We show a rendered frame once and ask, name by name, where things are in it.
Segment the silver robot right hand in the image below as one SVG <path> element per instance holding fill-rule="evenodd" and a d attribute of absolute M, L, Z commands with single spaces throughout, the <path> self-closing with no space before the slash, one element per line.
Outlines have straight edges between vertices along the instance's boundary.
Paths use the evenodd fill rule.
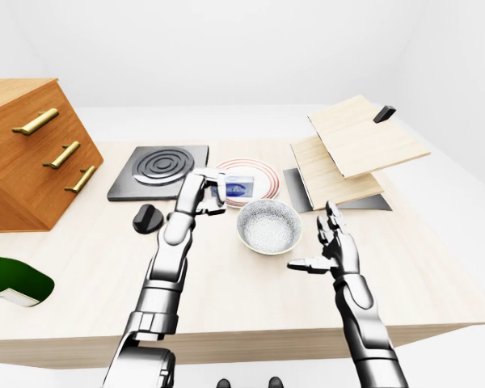
<path fill-rule="evenodd" d="M 287 263 L 287 268 L 309 274 L 331 272 L 335 280 L 347 274 L 360 274 L 356 243 L 345 230 L 341 212 L 330 200 L 325 209 L 327 215 L 317 217 L 318 240 L 323 245 L 322 255 L 291 260 Z"/>

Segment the silver robot left hand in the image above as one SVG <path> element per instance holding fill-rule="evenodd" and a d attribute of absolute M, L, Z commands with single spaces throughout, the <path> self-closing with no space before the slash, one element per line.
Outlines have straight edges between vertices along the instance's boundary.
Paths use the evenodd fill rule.
<path fill-rule="evenodd" d="M 216 187 L 216 195 L 204 200 L 208 187 Z M 192 217 L 223 214 L 226 211 L 226 171 L 202 167 L 189 172 L 176 200 L 175 211 Z"/>

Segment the blue and white cream cheese box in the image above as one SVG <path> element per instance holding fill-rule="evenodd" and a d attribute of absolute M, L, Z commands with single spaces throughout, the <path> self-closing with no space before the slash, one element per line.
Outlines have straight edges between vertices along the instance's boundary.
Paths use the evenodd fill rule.
<path fill-rule="evenodd" d="M 227 175 L 226 196 L 250 198 L 254 191 L 255 177 L 251 175 Z"/>

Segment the speckled white bowl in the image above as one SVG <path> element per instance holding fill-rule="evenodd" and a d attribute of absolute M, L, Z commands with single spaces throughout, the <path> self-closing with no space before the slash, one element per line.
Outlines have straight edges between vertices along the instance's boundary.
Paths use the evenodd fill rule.
<path fill-rule="evenodd" d="M 303 225 L 299 214 L 278 200 L 254 200 L 238 212 L 236 230 L 242 242 L 261 255 L 281 255 L 299 243 Z"/>

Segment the flat dark stove plate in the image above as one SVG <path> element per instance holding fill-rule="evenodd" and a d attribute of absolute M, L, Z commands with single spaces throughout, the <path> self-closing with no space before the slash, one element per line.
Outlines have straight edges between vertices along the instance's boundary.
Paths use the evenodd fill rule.
<path fill-rule="evenodd" d="M 109 201 L 173 200 L 188 172 L 206 167 L 207 145 L 138 146 L 108 191 Z"/>

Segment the round black stove knob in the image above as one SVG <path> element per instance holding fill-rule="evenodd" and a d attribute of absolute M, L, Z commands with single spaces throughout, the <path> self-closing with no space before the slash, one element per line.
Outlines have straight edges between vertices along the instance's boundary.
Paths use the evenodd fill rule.
<path fill-rule="evenodd" d="M 139 234 L 150 234 L 159 230 L 164 223 L 160 210 L 151 204 L 142 205 L 133 219 L 133 228 Z"/>

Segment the white plate with red rings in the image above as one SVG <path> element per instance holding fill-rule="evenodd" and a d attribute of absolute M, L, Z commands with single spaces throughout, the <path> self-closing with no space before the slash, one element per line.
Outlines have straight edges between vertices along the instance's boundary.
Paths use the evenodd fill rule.
<path fill-rule="evenodd" d="M 254 158 L 232 158 L 217 165 L 226 175 L 251 175 L 255 177 L 254 191 L 250 198 L 227 197 L 231 208 L 242 208 L 247 203 L 261 199 L 276 199 L 280 192 L 280 177 L 269 164 Z"/>

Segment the two-tier pale wooden rack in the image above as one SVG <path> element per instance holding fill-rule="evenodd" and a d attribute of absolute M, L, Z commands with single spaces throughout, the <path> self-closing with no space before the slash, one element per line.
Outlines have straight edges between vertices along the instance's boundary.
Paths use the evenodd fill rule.
<path fill-rule="evenodd" d="M 430 155 L 392 117 L 374 123 L 380 111 L 357 95 L 308 115 L 315 135 L 290 147 L 313 210 L 378 195 L 375 171 Z"/>

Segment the small wooden drawer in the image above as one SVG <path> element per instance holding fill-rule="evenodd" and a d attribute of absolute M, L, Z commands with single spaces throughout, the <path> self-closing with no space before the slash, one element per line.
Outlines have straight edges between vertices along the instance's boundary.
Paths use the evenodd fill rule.
<path fill-rule="evenodd" d="M 44 167 L 39 162 L 26 172 L 26 183 L 20 193 L 45 229 L 55 225 L 76 197 L 74 193 L 64 190 L 74 180 L 70 178 L 68 170 L 72 167 L 88 168 L 90 165 L 98 167 L 102 162 L 103 157 L 98 150 L 77 150 L 59 169 Z"/>

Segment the small black block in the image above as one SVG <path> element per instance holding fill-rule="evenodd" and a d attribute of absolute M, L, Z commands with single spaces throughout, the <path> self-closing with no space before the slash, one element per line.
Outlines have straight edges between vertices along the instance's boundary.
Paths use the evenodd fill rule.
<path fill-rule="evenodd" d="M 373 118 L 373 122 L 379 124 L 389 120 L 396 113 L 396 108 L 390 105 L 385 105 L 381 111 Z"/>

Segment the medium wooden drawer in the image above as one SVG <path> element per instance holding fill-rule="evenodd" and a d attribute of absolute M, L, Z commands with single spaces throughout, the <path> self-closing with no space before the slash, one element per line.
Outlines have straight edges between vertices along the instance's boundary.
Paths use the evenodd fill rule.
<path fill-rule="evenodd" d="M 96 164 L 91 139 L 76 120 L 54 120 L 31 136 L 11 137 L 1 149 L 0 180 L 25 200 L 74 185 Z"/>

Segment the wooden cabinet with drawers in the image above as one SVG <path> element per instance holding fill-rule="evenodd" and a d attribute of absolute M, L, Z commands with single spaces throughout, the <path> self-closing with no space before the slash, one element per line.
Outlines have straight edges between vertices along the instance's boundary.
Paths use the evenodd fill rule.
<path fill-rule="evenodd" d="M 93 150 L 98 150 L 92 140 L 91 146 Z M 0 180 L 0 232 L 48 231 L 51 229 L 45 229 L 42 222 L 32 214 L 25 199 L 22 199 L 12 187 Z"/>

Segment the large wooden drawer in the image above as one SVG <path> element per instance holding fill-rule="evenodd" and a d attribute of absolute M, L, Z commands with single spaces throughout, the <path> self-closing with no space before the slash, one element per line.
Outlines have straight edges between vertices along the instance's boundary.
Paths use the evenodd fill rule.
<path fill-rule="evenodd" d="M 47 161 L 81 132 L 55 78 L 0 79 L 0 171 L 33 154 Z"/>

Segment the dark green bottle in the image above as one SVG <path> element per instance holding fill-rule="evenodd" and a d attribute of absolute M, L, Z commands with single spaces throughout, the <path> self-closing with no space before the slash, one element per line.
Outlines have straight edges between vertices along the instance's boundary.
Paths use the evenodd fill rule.
<path fill-rule="evenodd" d="M 53 279 L 17 259 L 0 257 L 0 298 L 32 307 L 45 301 L 54 289 Z"/>

